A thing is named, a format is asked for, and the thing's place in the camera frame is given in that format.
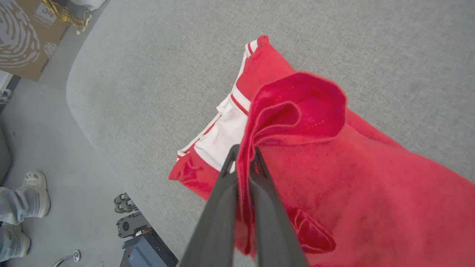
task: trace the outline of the fingerprint graphic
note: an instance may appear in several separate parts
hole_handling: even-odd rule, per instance
[[[0,2],[0,67],[22,67],[40,52],[38,36],[15,0]]]

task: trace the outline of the pant leg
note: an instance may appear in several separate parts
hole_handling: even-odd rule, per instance
[[[0,221],[18,225],[38,211],[39,195],[33,188],[22,186],[13,191],[0,187]]]
[[[15,232],[7,227],[0,227],[0,262],[6,261],[20,253],[20,240]]]

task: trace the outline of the shoe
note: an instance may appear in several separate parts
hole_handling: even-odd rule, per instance
[[[9,223],[2,223],[2,227],[6,227],[6,228],[10,228],[14,233],[15,235],[17,236],[18,240],[19,240],[19,245],[20,245],[20,253],[18,255],[16,255],[15,257],[24,257],[26,256],[26,254],[28,253],[28,249],[29,249],[29,246],[31,244],[31,240],[30,238],[25,235],[25,233],[23,233],[21,231],[21,224],[19,225],[13,225],[13,224],[9,224]]]
[[[46,216],[51,206],[49,194],[46,191],[46,176],[40,171],[28,172],[25,174],[23,186],[33,188],[39,195],[39,211],[36,217],[43,218]]]

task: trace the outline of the person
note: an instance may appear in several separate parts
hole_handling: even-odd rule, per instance
[[[28,172],[23,185],[15,191],[0,187],[0,262],[28,253],[30,238],[22,232],[25,218],[42,218],[50,207],[46,176]]]

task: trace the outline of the yellow plaid fabric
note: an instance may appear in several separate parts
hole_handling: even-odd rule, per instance
[[[77,26],[79,28],[85,28],[87,26],[86,20],[85,19],[80,19],[76,15],[71,14],[68,10],[68,8],[63,7],[59,5],[58,3],[52,1],[52,0],[41,0],[51,12],[55,13],[58,19],[72,24],[74,26]]]

